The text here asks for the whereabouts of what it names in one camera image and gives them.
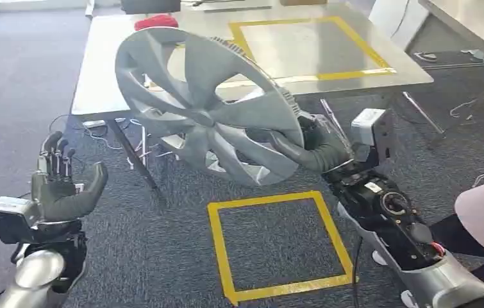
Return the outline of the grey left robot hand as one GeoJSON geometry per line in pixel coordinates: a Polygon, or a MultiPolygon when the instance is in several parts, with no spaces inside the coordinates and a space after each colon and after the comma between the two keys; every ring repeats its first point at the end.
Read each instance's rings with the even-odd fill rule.
{"type": "Polygon", "coordinates": [[[72,176],[75,151],[65,153],[67,145],[62,132],[49,134],[42,143],[37,170],[31,178],[31,199],[39,205],[42,220],[46,222],[72,221],[89,215],[108,181],[105,164],[96,162],[92,182],[78,193],[72,176]]]}

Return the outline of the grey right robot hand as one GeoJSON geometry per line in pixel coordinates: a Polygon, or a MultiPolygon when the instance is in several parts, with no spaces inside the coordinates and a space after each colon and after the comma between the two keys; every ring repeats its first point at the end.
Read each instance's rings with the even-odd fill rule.
{"type": "Polygon", "coordinates": [[[305,145],[300,147],[281,132],[272,130],[271,144],[276,151],[317,173],[326,173],[351,159],[334,126],[324,115],[308,114],[298,120],[305,133],[305,145]]]}

